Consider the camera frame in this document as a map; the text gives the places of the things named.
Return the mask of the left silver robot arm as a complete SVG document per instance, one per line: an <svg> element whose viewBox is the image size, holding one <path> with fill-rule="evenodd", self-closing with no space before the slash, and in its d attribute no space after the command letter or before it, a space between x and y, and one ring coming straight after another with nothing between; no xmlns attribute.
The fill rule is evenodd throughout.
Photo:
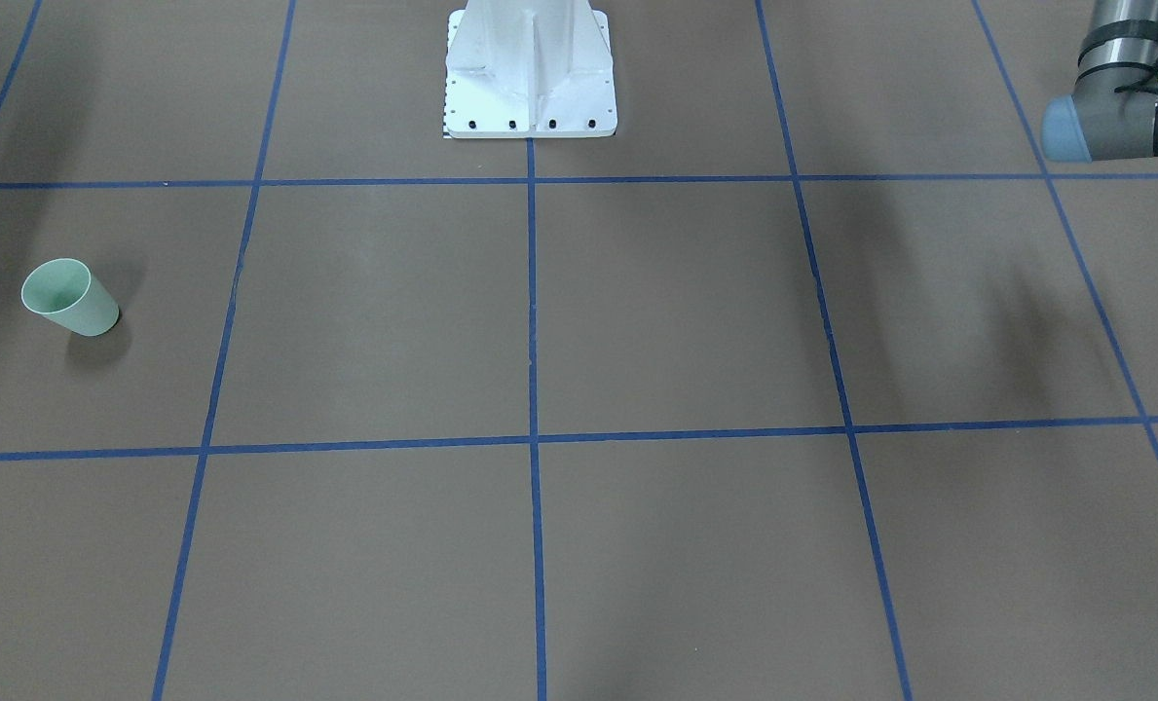
<svg viewBox="0 0 1158 701"><path fill-rule="evenodd" d="M1051 163L1158 156L1158 1L1095 1L1071 92L1041 117Z"/></svg>

